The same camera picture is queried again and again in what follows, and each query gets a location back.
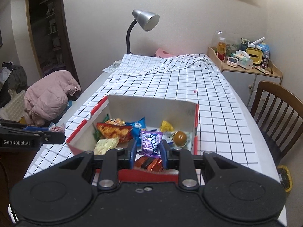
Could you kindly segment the red white small candy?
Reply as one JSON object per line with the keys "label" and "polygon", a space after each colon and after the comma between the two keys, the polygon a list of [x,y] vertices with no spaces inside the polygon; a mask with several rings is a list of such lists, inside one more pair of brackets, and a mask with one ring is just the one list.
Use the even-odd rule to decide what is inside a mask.
{"label": "red white small candy", "polygon": [[54,124],[53,122],[50,123],[49,125],[49,131],[50,132],[65,132],[65,124],[62,123],[60,126],[58,124]]}

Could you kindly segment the packaged brown braised egg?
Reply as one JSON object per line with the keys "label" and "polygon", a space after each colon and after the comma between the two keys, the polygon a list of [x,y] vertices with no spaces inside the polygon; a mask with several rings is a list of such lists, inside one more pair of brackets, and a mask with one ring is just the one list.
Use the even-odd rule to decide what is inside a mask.
{"label": "packaged brown braised egg", "polygon": [[171,148],[190,149],[192,145],[192,133],[185,131],[174,131],[167,136]]}

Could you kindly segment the pale yellow snack bag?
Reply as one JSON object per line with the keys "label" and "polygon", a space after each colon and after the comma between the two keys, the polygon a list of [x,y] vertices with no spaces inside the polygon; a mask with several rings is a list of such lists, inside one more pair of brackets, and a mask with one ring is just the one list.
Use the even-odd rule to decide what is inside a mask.
{"label": "pale yellow snack bag", "polygon": [[100,139],[94,148],[95,155],[105,155],[108,150],[115,149],[119,143],[119,138]]}

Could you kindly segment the purple candy packet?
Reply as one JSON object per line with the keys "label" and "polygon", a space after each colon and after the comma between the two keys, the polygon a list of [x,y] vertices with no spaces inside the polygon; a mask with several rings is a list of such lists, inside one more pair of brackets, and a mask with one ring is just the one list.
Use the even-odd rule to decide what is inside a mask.
{"label": "purple candy packet", "polygon": [[158,131],[140,131],[141,149],[138,151],[140,155],[160,158],[160,143],[163,133]]}

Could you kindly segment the yellow candy packet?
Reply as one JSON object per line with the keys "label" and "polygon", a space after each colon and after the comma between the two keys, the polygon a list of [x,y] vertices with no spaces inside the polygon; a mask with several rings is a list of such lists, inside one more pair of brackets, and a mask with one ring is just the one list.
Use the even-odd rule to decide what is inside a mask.
{"label": "yellow candy packet", "polygon": [[174,131],[174,127],[168,121],[163,120],[162,124],[160,126],[160,131],[162,133],[173,132]]}

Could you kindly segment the green snack packet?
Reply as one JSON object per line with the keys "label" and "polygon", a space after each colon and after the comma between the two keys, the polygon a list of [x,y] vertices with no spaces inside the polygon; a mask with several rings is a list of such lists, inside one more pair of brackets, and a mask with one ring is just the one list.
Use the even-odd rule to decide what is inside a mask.
{"label": "green snack packet", "polygon": [[[109,121],[110,119],[110,116],[109,114],[107,114],[105,116],[105,118],[103,119],[103,122],[105,123],[106,121]],[[93,125],[93,128],[94,128],[94,132],[93,132],[93,137],[95,139],[96,142],[98,142],[99,140],[103,139],[104,136],[102,135],[101,131],[100,131],[100,128],[99,128],[99,125],[95,126],[94,124]]]}

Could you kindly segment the white blue snack packet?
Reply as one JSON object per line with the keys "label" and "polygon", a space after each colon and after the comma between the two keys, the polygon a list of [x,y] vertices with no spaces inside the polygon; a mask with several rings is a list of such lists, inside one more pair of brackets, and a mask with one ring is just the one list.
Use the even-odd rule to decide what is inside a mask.
{"label": "white blue snack packet", "polygon": [[161,132],[157,129],[152,129],[152,130],[149,130],[149,132],[154,132],[154,133],[162,133],[162,140],[166,140],[166,142],[168,144],[173,144],[173,138],[174,138],[174,135],[177,133],[177,131],[166,131],[166,132]]}

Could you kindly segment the orange foil snack packet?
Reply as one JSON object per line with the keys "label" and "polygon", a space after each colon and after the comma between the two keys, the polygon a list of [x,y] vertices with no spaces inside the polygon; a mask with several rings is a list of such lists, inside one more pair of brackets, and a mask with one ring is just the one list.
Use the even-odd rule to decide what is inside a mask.
{"label": "orange foil snack packet", "polygon": [[135,161],[135,168],[145,170],[148,172],[158,173],[163,171],[163,165],[161,158],[153,158],[142,156]]}

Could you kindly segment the checkered white tablecloth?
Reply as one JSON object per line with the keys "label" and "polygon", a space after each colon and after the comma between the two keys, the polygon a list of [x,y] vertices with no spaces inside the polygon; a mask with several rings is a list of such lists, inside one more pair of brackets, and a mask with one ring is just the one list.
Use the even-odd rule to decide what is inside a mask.
{"label": "checkered white tablecloth", "polygon": [[145,120],[147,130],[163,121],[188,133],[186,149],[215,152],[260,172],[249,111],[204,54],[174,58],[126,55],[110,76],[100,76],[60,120],[65,142],[43,145],[26,176],[31,176],[86,150],[95,149],[94,130],[105,117],[126,122]]}

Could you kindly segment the orange chips bag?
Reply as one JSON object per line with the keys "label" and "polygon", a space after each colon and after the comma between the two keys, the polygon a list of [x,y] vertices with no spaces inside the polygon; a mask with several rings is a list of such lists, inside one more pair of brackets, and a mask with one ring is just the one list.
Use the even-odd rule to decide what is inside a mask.
{"label": "orange chips bag", "polygon": [[119,144],[124,144],[133,139],[131,135],[131,126],[127,126],[124,122],[119,119],[109,120],[105,123],[97,122],[96,126],[99,125],[100,131],[104,138],[116,138],[118,137]]}

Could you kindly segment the grey cabinet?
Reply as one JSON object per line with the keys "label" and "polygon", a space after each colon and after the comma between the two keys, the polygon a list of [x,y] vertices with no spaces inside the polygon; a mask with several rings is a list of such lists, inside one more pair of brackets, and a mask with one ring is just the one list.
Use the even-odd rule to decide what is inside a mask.
{"label": "grey cabinet", "polygon": [[281,83],[280,77],[272,77],[268,75],[236,71],[223,71],[222,74],[249,111],[252,108],[259,82],[266,80],[278,85]]}

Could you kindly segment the wooden chair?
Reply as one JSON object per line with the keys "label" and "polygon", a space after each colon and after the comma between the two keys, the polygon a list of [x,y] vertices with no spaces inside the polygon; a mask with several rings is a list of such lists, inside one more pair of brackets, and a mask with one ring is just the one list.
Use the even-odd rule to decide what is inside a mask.
{"label": "wooden chair", "polygon": [[276,166],[302,136],[302,101],[274,82],[259,82],[250,114]]}

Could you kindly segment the pink object behind table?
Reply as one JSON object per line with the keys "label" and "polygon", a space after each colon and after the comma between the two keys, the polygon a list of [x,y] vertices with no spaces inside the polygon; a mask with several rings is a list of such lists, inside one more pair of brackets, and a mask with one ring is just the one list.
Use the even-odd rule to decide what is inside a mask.
{"label": "pink object behind table", "polygon": [[154,54],[154,57],[157,57],[157,58],[171,58],[174,56],[176,56],[176,55],[170,54],[170,53],[164,51],[162,48],[157,49],[156,53]]}

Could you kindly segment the white digital timer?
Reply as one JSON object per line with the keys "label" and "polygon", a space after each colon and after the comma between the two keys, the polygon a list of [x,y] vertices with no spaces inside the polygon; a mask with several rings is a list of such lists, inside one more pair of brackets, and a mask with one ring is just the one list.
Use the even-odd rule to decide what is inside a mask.
{"label": "white digital timer", "polygon": [[238,59],[232,56],[229,56],[227,59],[227,65],[236,68],[238,65]]}

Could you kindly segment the yellow tissue box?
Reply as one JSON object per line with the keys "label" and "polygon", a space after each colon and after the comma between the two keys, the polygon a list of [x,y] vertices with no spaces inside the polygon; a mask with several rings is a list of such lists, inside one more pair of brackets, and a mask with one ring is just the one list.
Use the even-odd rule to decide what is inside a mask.
{"label": "yellow tissue box", "polygon": [[253,61],[253,65],[259,66],[263,60],[263,51],[258,48],[246,48],[246,53],[249,55],[250,59]]}

